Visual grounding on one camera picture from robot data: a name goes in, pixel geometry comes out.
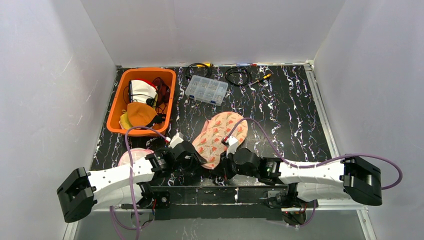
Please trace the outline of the floral pink fabric pouch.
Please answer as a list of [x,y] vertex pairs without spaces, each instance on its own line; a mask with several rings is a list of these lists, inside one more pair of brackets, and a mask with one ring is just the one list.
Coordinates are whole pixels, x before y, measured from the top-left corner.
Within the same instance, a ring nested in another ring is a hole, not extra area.
[[195,150],[206,160],[203,168],[213,170],[218,166],[221,153],[227,150],[222,140],[242,118],[243,116],[236,112],[226,111],[205,122],[201,133],[192,141]]

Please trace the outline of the white mesh laundry bag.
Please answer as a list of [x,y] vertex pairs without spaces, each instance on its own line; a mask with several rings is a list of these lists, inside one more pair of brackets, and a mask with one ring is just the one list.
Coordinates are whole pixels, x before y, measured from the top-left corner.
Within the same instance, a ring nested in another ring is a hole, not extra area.
[[[153,150],[150,149],[145,149],[145,148],[132,148],[130,149],[130,153],[131,153],[131,157],[133,162],[135,163],[136,161],[138,161],[141,158],[146,157],[149,154],[154,153]],[[126,151],[119,159],[118,161],[118,166],[122,166],[122,165],[129,165],[130,164],[130,156],[129,156],[129,152]]]

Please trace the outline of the orange bra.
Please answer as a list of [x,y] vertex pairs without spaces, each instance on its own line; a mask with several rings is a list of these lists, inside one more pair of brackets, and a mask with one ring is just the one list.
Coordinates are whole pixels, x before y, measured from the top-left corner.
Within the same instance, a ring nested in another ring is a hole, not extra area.
[[127,105],[127,114],[133,127],[144,126],[152,128],[162,124],[166,115],[158,113],[153,107],[142,102],[132,102]]

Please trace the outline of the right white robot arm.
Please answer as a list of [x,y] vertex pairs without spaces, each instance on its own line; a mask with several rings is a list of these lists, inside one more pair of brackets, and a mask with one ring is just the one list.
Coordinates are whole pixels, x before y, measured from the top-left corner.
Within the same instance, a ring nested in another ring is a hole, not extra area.
[[381,170],[359,156],[342,156],[328,162],[296,162],[260,157],[241,148],[222,153],[214,171],[220,177],[235,175],[256,178],[260,183],[288,186],[281,200],[312,202],[319,199],[351,199],[359,204],[380,206]]

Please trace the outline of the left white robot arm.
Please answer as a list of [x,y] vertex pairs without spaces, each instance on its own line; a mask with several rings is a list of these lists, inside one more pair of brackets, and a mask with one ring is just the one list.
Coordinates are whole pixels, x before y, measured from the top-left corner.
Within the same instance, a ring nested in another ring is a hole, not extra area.
[[76,168],[56,190],[63,219],[66,223],[73,223],[96,209],[138,202],[136,184],[164,178],[179,167],[187,171],[206,163],[195,147],[183,140],[159,148],[132,164],[100,171]]

